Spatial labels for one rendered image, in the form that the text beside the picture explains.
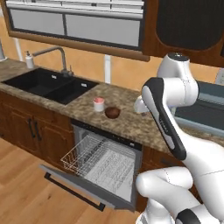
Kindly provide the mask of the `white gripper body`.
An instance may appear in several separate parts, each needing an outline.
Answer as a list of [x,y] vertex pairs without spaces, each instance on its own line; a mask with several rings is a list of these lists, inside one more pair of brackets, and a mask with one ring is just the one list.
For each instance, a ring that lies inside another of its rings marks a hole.
[[142,114],[142,113],[147,113],[149,112],[149,109],[146,107],[146,105],[144,104],[144,101],[142,99],[141,96],[138,96],[136,98],[135,104],[134,104],[134,110],[138,113],[138,114]]

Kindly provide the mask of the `brown bowl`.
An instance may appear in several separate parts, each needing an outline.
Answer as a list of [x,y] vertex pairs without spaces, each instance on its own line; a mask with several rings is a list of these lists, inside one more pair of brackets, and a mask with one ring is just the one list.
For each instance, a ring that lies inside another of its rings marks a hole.
[[121,110],[117,107],[107,107],[105,109],[106,117],[110,119],[116,119],[120,115]]

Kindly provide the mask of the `white cup with pink inside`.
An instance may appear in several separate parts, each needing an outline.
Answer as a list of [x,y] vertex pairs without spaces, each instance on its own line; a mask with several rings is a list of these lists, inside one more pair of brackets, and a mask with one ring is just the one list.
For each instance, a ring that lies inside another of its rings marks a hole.
[[94,110],[97,112],[102,112],[104,110],[104,99],[101,97],[95,97],[93,99]]

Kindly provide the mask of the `dishwasher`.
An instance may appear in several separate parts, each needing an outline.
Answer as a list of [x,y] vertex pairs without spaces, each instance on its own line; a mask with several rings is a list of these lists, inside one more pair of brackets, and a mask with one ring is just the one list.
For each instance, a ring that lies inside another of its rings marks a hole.
[[135,165],[134,165],[134,172],[130,178],[126,178],[125,182],[115,191],[112,192],[108,188],[102,187],[105,190],[109,191],[110,193],[114,193],[118,197],[121,197],[124,200],[127,200],[128,202],[131,201],[131,193],[134,189],[137,196],[137,190],[134,183],[134,178],[137,175],[137,171],[140,168],[140,164],[142,161],[142,148],[143,146],[140,143],[136,143],[132,140],[129,140],[127,138],[124,138],[122,136],[119,136],[117,134],[114,134],[110,131],[106,131],[100,128],[96,128],[95,126],[92,126],[90,124],[78,121],[73,119],[71,121],[71,124],[73,125],[74,130],[74,137],[75,137],[75,145],[82,140],[87,135],[91,135],[93,137],[96,137],[97,139],[100,139],[101,137],[104,137],[110,141],[113,141],[115,143],[120,144],[121,146],[124,146],[128,148],[131,152],[135,154]]

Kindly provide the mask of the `wooden cupboard door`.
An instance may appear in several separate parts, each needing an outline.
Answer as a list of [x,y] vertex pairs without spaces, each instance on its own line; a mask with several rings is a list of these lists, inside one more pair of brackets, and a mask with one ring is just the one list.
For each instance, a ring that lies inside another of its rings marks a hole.
[[17,145],[30,153],[35,153],[35,137],[32,138],[28,125],[28,119],[32,119],[32,117],[26,112],[15,109],[9,105],[6,105],[5,108],[9,117],[13,137],[15,138]]
[[43,159],[49,164],[65,170],[61,159],[74,147],[74,133],[48,122],[35,119],[42,140],[38,141]]

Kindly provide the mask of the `grey dishwasher door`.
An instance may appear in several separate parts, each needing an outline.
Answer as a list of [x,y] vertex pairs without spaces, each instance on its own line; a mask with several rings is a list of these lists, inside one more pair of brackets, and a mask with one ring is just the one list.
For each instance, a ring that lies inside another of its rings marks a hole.
[[104,188],[101,188],[98,185],[87,181],[84,178],[80,178],[73,174],[68,174],[63,171],[53,169],[52,167],[43,164],[41,164],[39,168],[42,169],[45,173],[49,172],[51,174],[51,178],[55,179],[61,184],[62,182],[65,182],[70,186],[73,186],[76,189],[79,189],[82,192],[86,193],[88,196],[91,196],[94,199],[98,200],[99,203],[97,205],[103,203],[105,207],[112,207],[114,209],[127,209],[131,212],[134,212],[136,210],[137,197],[134,189],[131,193],[131,201],[128,202],[127,200],[118,197],[114,193],[109,192]]

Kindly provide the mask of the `grey hob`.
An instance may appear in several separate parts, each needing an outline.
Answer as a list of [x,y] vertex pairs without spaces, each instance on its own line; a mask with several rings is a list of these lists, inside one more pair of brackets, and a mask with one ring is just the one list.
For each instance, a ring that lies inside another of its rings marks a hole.
[[224,86],[198,81],[199,97],[188,107],[177,108],[178,124],[224,137]]

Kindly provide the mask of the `grey metal tap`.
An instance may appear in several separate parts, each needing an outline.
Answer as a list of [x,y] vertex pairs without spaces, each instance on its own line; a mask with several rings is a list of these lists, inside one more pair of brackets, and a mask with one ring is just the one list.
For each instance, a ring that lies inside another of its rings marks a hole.
[[65,55],[65,52],[64,52],[64,50],[61,46],[53,46],[53,47],[50,47],[50,48],[47,48],[47,49],[44,49],[44,50],[41,50],[41,51],[34,52],[32,54],[32,56],[37,57],[39,55],[42,55],[42,54],[45,54],[45,53],[50,53],[50,52],[53,52],[53,51],[56,51],[56,50],[59,50],[60,53],[61,53],[61,60],[62,60],[62,67],[63,67],[63,69],[61,70],[61,73],[65,77],[74,76],[74,72],[72,71],[72,69],[67,69],[66,55]]

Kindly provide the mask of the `black double sink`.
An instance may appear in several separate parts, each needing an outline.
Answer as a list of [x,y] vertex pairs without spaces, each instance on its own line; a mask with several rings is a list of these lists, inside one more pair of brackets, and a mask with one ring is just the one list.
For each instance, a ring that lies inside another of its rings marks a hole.
[[98,85],[95,81],[65,76],[44,68],[23,73],[3,83],[64,105]]

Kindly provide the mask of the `white soap dispenser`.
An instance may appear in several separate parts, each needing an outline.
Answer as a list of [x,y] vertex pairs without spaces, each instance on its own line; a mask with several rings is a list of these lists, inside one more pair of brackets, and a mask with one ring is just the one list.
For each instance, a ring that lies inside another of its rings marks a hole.
[[33,57],[28,51],[26,51],[25,60],[26,60],[26,65],[28,68],[30,69],[34,68]]

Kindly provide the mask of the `dark wooden wall cupboard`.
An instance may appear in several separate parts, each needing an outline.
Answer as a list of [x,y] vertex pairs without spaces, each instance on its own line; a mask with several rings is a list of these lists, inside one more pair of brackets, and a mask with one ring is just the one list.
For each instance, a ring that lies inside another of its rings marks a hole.
[[224,67],[224,0],[145,0],[143,54]]

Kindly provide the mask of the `window with wooden frame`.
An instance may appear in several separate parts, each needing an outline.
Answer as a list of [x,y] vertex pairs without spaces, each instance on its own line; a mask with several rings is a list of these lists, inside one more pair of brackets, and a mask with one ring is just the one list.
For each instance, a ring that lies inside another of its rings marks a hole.
[[0,0],[11,37],[148,61],[144,0]]

